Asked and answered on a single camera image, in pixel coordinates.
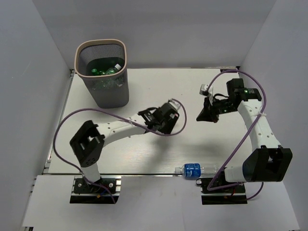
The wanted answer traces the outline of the clear bottle blue label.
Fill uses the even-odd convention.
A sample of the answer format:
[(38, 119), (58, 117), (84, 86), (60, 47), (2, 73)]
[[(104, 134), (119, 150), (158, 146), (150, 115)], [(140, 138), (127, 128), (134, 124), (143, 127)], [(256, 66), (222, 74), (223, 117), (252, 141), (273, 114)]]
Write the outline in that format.
[(187, 163), (181, 167), (175, 167), (175, 174), (187, 179), (213, 178), (218, 170), (217, 164)]

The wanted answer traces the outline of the clear bottle with white cap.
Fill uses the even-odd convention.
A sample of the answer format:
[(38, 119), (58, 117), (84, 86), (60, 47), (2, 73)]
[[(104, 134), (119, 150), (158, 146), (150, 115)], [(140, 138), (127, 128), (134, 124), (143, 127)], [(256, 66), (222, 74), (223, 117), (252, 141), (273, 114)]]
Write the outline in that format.
[(119, 64), (116, 64), (114, 67), (111, 67), (111, 68), (114, 69), (115, 71), (114, 73), (117, 73), (122, 69), (122, 67)]

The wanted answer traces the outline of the green bottle with green cap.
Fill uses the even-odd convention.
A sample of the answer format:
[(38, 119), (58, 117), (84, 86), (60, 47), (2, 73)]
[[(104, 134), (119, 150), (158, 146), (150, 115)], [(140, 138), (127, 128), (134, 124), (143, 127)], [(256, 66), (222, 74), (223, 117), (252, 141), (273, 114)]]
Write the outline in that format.
[(110, 69), (108, 69), (108, 70), (106, 70), (106, 71), (99, 71), (98, 74), (99, 74), (99, 75), (111, 75), (111, 74), (113, 74), (114, 72), (115, 72), (114, 69), (110, 68)]

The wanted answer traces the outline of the green bottle bin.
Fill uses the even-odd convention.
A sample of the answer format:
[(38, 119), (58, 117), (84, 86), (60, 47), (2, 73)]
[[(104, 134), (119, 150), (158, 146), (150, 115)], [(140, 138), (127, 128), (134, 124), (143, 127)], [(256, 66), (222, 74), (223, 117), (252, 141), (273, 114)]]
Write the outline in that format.
[(94, 76), (98, 76), (98, 75), (99, 75), (99, 71), (98, 71), (96, 68), (92, 69), (92, 70), (91, 70), (91, 73), (92, 73)]

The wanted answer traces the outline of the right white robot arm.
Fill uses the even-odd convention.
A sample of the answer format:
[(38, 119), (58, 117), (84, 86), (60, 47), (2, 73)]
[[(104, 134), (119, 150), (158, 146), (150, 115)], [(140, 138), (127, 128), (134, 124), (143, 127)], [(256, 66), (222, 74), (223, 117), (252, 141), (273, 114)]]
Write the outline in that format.
[(238, 112), (249, 133), (252, 152), (243, 163), (224, 168), (224, 176), (217, 180), (218, 188), (228, 192), (235, 183), (282, 181), (293, 154), (272, 132), (262, 111), (265, 99), (258, 89), (246, 88), (241, 78), (231, 79), (226, 85), (228, 95), (222, 100), (215, 98), (211, 86), (201, 85), (204, 107), (196, 120), (217, 123), (219, 115)]

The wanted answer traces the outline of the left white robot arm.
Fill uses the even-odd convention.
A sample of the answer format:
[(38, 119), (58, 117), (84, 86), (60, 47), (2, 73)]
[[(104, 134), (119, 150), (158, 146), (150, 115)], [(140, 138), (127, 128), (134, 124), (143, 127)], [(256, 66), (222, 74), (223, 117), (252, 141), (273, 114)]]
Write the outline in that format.
[(105, 146), (123, 138), (150, 132), (170, 135), (179, 118), (179, 109), (179, 103), (169, 100), (153, 112), (146, 109), (111, 123), (94, 124), (91, 120), (84, 122), (71, 139), (70, 146), (86, 178), (85, 186), (91, 192), (101, 188), (97, 161)]

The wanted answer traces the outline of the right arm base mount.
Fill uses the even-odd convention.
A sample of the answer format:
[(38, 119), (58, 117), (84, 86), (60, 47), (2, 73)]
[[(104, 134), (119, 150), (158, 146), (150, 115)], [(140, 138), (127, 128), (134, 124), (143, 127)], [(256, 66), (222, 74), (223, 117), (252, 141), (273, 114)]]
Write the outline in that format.
[(245, 187), (238, 185), (214, 191), (207, 189), (211, 178), (198, 178), (196, 185), (201, 188), (202, 205), (244, 205), (247, 204)]

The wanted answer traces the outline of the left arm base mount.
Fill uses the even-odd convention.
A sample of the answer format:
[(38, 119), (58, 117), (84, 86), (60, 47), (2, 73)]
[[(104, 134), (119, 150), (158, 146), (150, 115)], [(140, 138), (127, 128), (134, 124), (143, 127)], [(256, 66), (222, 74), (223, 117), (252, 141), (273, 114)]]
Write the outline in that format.
[(71, 204), (115, 204), (118, 201), (121, 189), (121, 176), (102, 175), (101, 184), (106, 187), (110, 193), (102, 187), (87, 184), (82, 177), (74, 177), (73, 187), (70, 196)]

